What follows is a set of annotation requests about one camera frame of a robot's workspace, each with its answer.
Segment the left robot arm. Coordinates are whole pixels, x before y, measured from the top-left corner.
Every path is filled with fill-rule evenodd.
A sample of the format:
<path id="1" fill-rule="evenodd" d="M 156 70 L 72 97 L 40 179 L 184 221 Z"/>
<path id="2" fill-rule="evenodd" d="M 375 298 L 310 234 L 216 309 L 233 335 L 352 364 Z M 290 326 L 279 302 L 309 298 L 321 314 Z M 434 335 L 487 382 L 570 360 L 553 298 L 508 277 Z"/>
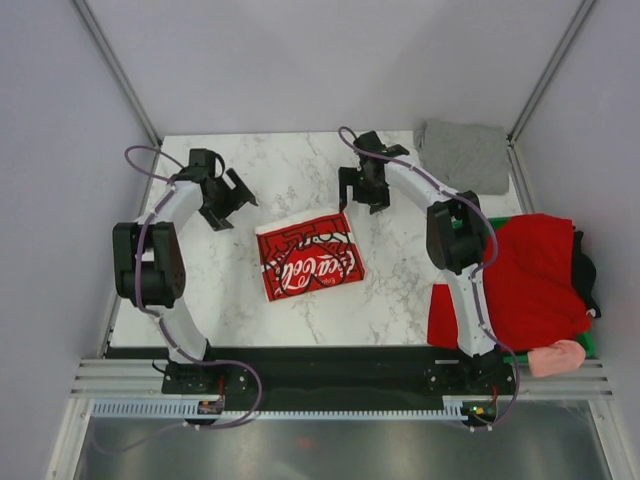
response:
<path id="1" fill-rule="evenodd" d="M 178 234 L 194 215 L 215 232 L 229 230 L 229 216 L 257 200 L 209 149 L 190 150 L 187 164 L 164 181 L 166 189 L 149 212 L 113 227 L 116 292 L 154 323 L 167 345 L 164 393 L 222 395 L 232 366 L 207 357 L 210 343 L 184 300 L 187 275 Z"/>

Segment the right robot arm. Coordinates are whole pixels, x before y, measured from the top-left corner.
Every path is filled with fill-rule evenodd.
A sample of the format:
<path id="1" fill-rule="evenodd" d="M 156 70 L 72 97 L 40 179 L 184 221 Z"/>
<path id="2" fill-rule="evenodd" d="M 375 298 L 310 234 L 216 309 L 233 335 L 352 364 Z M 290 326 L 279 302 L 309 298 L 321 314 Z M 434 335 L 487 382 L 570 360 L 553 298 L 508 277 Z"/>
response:
<path id="1" fill-rule="evenodd" d="M 409 159 L 399 144 L 387 146 L 374 131 L 361 135 L 338 129 L 342 141 L 358 158 L 357 167 L 341 167 L 339 209 L 348 202 L 365 204 L 372 214 L 390 206 L 390 190 L 398 190 L 424 214 L 426 251 L 444 272 L 457 324 L 457 349 L 464 355 L 458 381 L 467 392 L 483 392 L 494 381 L 500 347 L 489 321 L 483 270 L 487 241 L 495 231 L 480 209 L 477 195 L 457 192 Z"/>

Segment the white red printed t shirt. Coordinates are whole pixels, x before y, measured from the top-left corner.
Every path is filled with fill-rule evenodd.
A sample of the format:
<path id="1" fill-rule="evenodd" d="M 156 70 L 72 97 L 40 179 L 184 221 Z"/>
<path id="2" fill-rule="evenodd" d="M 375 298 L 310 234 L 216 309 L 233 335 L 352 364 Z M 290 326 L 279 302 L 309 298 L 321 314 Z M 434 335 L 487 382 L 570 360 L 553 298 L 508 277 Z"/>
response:
<path id="1" fill-rule="evenodd" d="M 347 216 L 307 210 L 255 229 L 270 302 L 362 281 L 366 270 Z"/>

